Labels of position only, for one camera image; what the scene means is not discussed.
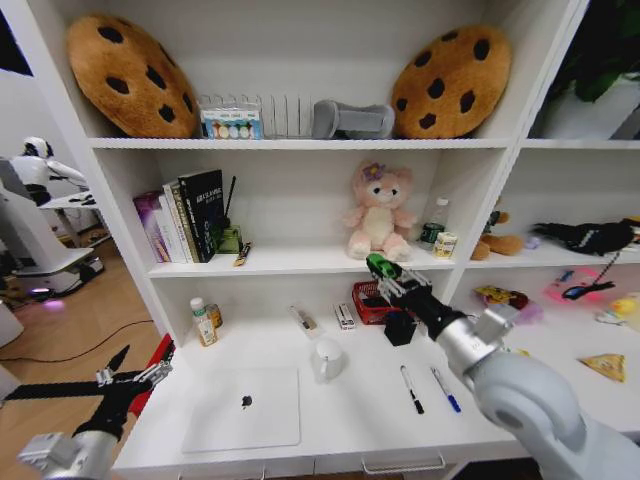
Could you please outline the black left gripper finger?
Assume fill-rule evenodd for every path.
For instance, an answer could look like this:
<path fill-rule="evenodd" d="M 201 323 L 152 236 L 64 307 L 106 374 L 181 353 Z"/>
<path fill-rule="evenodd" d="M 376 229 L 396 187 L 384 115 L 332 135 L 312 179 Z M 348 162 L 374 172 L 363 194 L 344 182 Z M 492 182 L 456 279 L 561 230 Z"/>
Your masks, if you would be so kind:
<path fill-rule="evenodd" d="M 96 372 L 96 382 L 99 387 L 110 385 L 114 381 L 114 374 L 119 370 L 120 366 L 124 362 L 130 346 L 126 345 L 116 355 L 114 355 L 107 365 Z"/>
<path fill-rule="evenodd" d="M 144 389 L 153 389 L 173 370 L 173 367 L 171 365 L 172 358 L 172 352 L 165 353 L 158 362 L 152 364 L 144 371 L 136 375 L 133 379 L 133 382 L 140 385 Z"/>

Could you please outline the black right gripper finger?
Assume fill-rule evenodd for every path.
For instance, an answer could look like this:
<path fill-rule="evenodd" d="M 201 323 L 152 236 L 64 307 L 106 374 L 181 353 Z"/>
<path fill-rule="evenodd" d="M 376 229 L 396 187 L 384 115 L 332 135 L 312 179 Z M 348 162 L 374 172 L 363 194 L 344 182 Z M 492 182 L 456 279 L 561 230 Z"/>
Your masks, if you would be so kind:
<path fill-rule="evenodd" d="M 393 274 L 371 271 L 371 275 L 377 281 L 377 288 L 380 295 L 390 305 L 401 307 L 406 294 L 406 289 L 402 284 L 404 271 L 400 269 Z"/>
<path fill-rule="evenodd" d="M 430 280 L 414 270 L 405 270 L 402 267 L 394 267 L 392 280 L 392 292 L 395 296 L 406 296 L 410 292 L 420 295 L 430 295 L 432 284 Z"/>

